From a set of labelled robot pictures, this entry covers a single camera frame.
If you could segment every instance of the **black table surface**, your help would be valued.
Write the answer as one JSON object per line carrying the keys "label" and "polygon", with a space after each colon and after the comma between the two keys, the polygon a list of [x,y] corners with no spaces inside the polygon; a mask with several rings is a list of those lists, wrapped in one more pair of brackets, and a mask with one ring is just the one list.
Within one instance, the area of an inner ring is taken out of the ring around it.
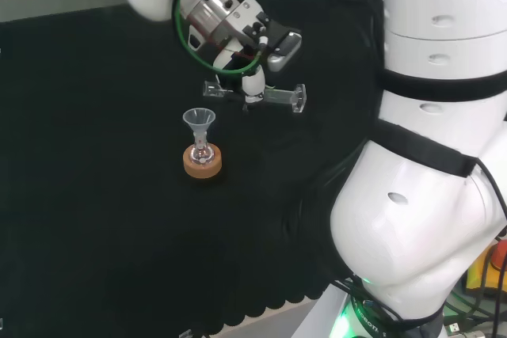
{"label": "black table surface", "polygon": [[[303,32],[298,59],[268,76],[306,84],[302,115],[204,99],[212,74],[128,6],[0,25],[0,337],[214,333],[320,296],[328,282],[281,219],[365,136],[368,13],[258,1]],[[216,112],[208,135],[223,152],[204,184],[181,161],[194,107]]]}

